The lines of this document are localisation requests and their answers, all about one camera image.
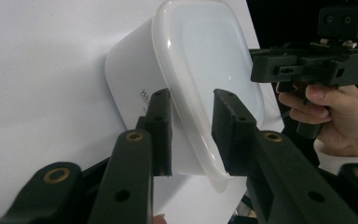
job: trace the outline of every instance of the black mechanical arm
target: black mechanical arm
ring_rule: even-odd
[[[319,43],[251,50],[251,80],[279,82],[279,91],[292,91],[296,82],[332,87],[358,85],[358,1],[322,8],[318,28],[323,38]],[[299,123],[297,133],[315,138],[320,128]]]
[[[0,224],[152,223],[153,176],[171,175],[168,90],[153,94],[137,129],[88,170],[56,162],[36,172]],[[227,172],[248,176],[257,219],[243,223],[358,223],[358,164],[318,171],[281,133],[259,131],[232,92],[215,90],[212,135]]]

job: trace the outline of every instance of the white table surface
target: white table surface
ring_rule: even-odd
[[[105,55],[162,2],[0,0],[0,216],[40,168],[71,161],[86,169],[110,156],[125,127],[104,78]],[[226,2],[249,48],[258,48],[246,2]],[[262,89],[263,129],[280,131],[272,89]],[[245,178],[216,192],[206,176],[157,177],[154,211],[170,224],[227,223],[245,190]]]

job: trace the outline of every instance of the translucent lid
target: translucent lid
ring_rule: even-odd
[[[260,87],[250,81],[252,60],[231,9],[215,1],[163,4],[152,22],[153,44],[172,100],[206,175],[226,173],[212,138],[213,90],[236,93],[261,127]]]

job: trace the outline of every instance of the human hand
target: human hand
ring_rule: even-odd
[[[323,123],[315,142],[327,155],[358,157],[358,90],[355,86],[325,87],[309,85],[305,96],[313,105],[291,92],[282,92],[279,100],[292,107],[290,117],[304,123]]]
[[[158,215],[153,217],[153,224],[167,224],[164,217],[164,215]]]

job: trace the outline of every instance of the white plastic container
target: white plastic container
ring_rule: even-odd
[[[236,93],[261,127],[260,87],[240,25],[224,3],[172,1],[108,53],[105,75],[128,129],[144,116],[153,92],[172,94],[172,170],[233,178],[224,169],[212,131],[213,90]]]

